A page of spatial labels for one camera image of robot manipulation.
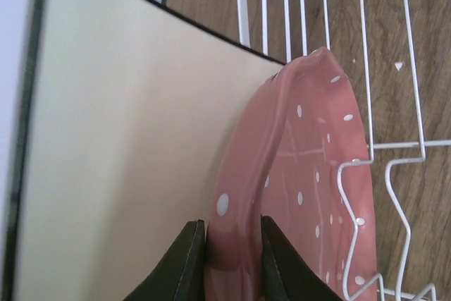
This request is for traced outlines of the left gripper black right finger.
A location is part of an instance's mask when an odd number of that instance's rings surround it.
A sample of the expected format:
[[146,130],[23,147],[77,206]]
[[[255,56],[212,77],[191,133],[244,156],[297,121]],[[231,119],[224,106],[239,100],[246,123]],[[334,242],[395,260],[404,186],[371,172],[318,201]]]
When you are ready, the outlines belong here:
[[261,236],[266,300],[342,300],[309,268],[270,216],[261,217]]

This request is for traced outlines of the pink polka dot plate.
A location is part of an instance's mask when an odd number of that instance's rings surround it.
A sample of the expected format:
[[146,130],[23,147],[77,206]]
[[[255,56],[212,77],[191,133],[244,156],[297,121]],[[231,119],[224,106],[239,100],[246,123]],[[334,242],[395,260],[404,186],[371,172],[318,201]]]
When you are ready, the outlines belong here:
[[261,300],[260,218],[270,216],[338,296],[375,300],[373,189],[350,80],[320,48],[268,79],[226,148],[207,228],[208,300]]

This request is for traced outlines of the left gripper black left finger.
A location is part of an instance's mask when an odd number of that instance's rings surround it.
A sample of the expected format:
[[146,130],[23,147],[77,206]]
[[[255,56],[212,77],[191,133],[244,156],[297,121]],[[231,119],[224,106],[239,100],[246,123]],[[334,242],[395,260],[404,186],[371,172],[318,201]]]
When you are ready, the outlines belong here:
[[125,301],[204,300],[204,221],[189,221]]

